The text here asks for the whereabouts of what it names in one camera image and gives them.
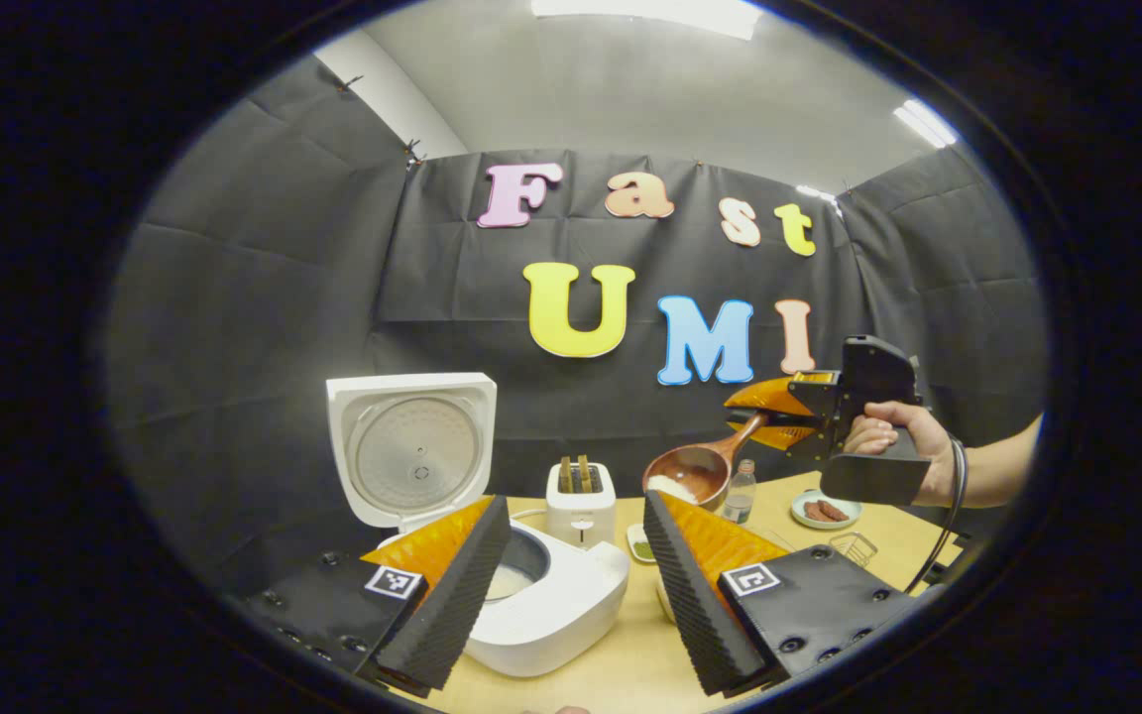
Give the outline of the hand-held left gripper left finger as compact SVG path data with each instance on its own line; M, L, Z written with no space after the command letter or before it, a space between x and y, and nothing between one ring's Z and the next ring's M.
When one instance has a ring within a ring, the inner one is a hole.
M336 511L246 541L225 597L331 676L425 697L463 655L509 538L502 496L400 536Z

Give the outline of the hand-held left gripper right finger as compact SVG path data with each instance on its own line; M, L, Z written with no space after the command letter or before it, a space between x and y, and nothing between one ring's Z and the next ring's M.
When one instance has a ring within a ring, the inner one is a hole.
M859 650L914 597L829 545L788 549L651 491L643 528L703 692L779 685Z

